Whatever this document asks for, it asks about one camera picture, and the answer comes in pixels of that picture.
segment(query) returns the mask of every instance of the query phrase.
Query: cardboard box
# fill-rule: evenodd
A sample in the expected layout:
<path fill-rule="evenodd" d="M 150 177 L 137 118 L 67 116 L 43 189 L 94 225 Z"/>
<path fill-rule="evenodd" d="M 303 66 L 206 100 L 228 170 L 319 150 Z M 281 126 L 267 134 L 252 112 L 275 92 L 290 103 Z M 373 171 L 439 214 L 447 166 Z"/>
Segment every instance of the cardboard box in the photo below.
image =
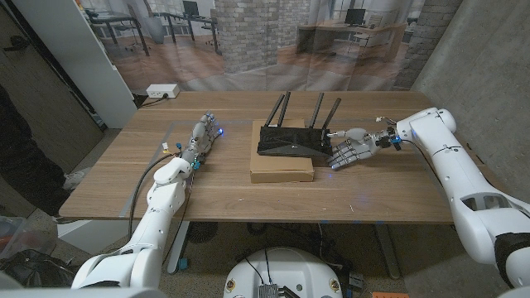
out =
<path fill-rule="evenodd" d="M 254 120 L 252 123 L 252 141 L 250 146 L 250 181 L 265 182 L 311 182 L 313 164 L 311 158 L 260 156 L 258 154 L 259 131 L 266 120 Z M 283 127 L 304 127 L 304 119 L 285 119 Z"/>

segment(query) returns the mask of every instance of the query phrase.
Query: brick pillar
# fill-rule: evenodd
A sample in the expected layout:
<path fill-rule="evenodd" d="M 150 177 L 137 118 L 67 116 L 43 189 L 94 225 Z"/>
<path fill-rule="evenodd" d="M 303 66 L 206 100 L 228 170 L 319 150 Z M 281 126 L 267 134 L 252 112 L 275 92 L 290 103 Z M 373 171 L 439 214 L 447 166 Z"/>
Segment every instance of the brick pillar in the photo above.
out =
<path fill-rule="evenodd" d="M 278 0 L 216 0 L 224 71 L 277 63 Z"/>
<path fill-rule="evenodd" d="M 298 25 L 307 25 L 311 0 L 279 0 L 278 45 L 294 46 Z"/>
<path fill-rule="evenodd" d="M 426 0 L 394 89 L 410 89 L 446 31 L 462 0 Z"/>

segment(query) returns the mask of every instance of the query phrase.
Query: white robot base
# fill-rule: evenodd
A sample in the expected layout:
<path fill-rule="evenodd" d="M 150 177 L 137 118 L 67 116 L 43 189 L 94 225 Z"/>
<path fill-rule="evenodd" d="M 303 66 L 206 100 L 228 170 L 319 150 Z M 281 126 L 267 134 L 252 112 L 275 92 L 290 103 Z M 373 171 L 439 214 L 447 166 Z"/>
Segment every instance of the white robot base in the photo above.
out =
<path fill-rule="evenodd" d="M 267 255 L 265 250 L 255 252 L 232 269 L 224 285 L 224 298 L 272 298 L 282 293 L 285 297 L 342 297 L 333 270 L 297 248 L 267 248 Z"/>

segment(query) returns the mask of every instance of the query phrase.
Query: printed office backdrop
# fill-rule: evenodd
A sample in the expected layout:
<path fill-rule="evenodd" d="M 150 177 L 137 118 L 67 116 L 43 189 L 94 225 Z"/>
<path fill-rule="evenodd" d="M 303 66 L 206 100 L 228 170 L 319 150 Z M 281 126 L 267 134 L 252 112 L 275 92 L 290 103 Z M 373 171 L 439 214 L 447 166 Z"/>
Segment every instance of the printed office backdrop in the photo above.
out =
<path fill-rule="evenodd" d="M 76 0 L 138 94 L 390 90 L 424 1 Z"/>

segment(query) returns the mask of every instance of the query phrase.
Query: wooden table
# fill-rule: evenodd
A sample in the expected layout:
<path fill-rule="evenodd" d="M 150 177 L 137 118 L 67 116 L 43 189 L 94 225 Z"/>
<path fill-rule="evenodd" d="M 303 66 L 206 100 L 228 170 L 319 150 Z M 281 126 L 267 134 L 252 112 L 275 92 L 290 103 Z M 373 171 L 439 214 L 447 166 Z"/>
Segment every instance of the wooden table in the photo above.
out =
<path fill-rule="evenodd" d="M 224 135 L 196 172 L 186 220 L 330 223 L 449 224 L 446 198 L 436 188 L 426 163 L 408 145 L 393 148 L 333 171 L 315 160 L 313 182 L 251 184 L 250 136 L 253 119 L 266 118 L 280 92 L 181 92 L 140 109 L 65 202 L 60 213 L 72 219 L 120 219 L 151 160 L 163 155 L 161 143 L 187 143 L 191 129 L 211 109 Z M 311 118 L 317 92 L 293 92 L 286 118 Z M 403 119 L 431 104 L 413 92 L 327 92 L 320 125 L 337 97 L 342 103 L 330 129 L 385 129 L 376 116 Z M 488 169 L 478 159 L 480 169 Z M 152 174 L 142 185 L 135 218 L 147 208 Z"/>
<path fill-rule="evenodd" d="M 344 21 L 328 20 L 316 24 L 298 26 L 297 52 L 319 52 L 326 51 L 333 45 L 336 32 L 358 32 L 376 36 L 385 32 L 391 32 L 390 42 L 384 56 L 384 61 L 389 62 L 396 58 L 399 45 L 407 29 L 407 23 L 397 23 L 389 26 L 378 26 L 374 29 L 361 26 L 349 26 Z"/>

